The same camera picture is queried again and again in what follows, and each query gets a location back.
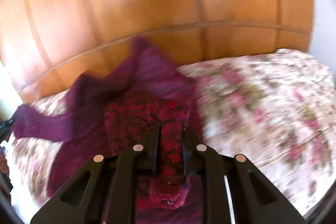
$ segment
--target floral bedspread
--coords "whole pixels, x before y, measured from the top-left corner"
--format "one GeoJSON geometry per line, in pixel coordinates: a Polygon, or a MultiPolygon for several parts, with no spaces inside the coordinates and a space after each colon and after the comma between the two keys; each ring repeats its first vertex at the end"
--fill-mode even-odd
{"type": "MultiPolygon", "coordinates": [[[[179,71],[198,80],[207,145],[223,155],[245,154],[302,215],[322,199],[336,179],[336,91],[327,66],[306,53],[281,49],[179,71]]],[[[66,111],[65,94],[34,106],[45,115],[60,114],[66,111]]],[[[9,144],[9,169],[19,171],[19,182],[43,205],[62,143],[16,140],[12,134],[9,144]]]]}
{"type": "MultiPolygon", "coordinates": [[[[41,99],[33,104],[44,115],[59,115],[66,111],[67,90],[41,99]]],[[[28,188],[33,200],[42,206],[49,198],[47,184],[53,161],[62,142],[37,138],[16,139],[12,133],[8,141],[6,159],[12,185],[21,183],[28,188]]]]}

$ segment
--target bed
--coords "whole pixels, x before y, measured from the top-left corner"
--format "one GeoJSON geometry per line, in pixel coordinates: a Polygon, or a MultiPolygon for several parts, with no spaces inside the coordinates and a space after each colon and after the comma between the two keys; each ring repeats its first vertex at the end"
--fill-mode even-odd
{"type": "MultiPolygon", "coordinates": [[[[312,0],[0,0],[0,60],[24,102],[57,115],[81,73],[106,76],[129,56],[134,34],[147,37],[198,81],[207,144],[246,154],[305,215],[335,181],[333,80],[305,53],[312,7],[312,0]]],[[[48,199],[62,143],[14,135],[11,180],[36,210],[48,199]]]]}

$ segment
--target silver screw head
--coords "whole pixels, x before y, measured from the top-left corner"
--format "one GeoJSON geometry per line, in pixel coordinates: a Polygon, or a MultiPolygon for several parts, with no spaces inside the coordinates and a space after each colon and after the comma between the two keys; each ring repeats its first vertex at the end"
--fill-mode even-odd
{"type": "Polygon", "coordinates": [[[103,159],[104,159],[104,156],[103,156],[103,155],[95,155],[95,156],[93,157],[93,161],[94,161],[94,162],[101,162],[101,161],[103,161],[103,159]]]}
{"type": "Polygon", "coordinates": [[[239,161],[239,162],[244,162],[246,160],[246,157],[242,154],[238,154],[236,156],[236,160],[239,161]]]}
{"type": "Polygon", "coordinates": [[[136,144],[133,146],[134,151],[142,151],[143,150],[143,145],[141,144],[136,144]]]}
{"type": "Polygon", "coordinates": [[[205,150],[207,150],[207,146],[204,144],[199,144],[198,146],[196,146],[196,149],[198,151],[204,152],[205,150]]]}

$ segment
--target wall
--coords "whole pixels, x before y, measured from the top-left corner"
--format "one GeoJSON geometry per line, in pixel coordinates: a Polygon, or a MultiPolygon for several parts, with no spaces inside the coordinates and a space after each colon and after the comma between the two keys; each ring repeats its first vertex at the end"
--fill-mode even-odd
{"type": "Polygon", "coordinates": [[[5,68],[0,63],[0,120],[9,119],[22,100],[15,91],[5,68]]]}
{"type": "Polygon", "coordinates": [[[328,65],[336,79],[336,0],[314,0],[309,53],[328,65]]]}

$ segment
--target red cloth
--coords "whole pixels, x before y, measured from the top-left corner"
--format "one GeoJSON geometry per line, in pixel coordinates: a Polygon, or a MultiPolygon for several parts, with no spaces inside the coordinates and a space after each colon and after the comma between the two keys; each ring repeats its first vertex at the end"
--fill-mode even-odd
{"type": "Polygon", "coordinates": [[[201,224],[201,180],[200,177],[189,179],[190,187],[184,205],[174,210],[166,208],[137,210],[136,224],[201,224]]]}
{"type": "Polygon", "coordinates": [[[189,181],[183,176],[182,127],[187,122],[186,104],[150,95],[126,95],[121,102],[110,103],[105,113],[105,129],[112,155],[135,145],[142,134],[152,132],[161,122],[159,176],[140,178],[137,209],[170,208],[184,204],[189,181]]]}

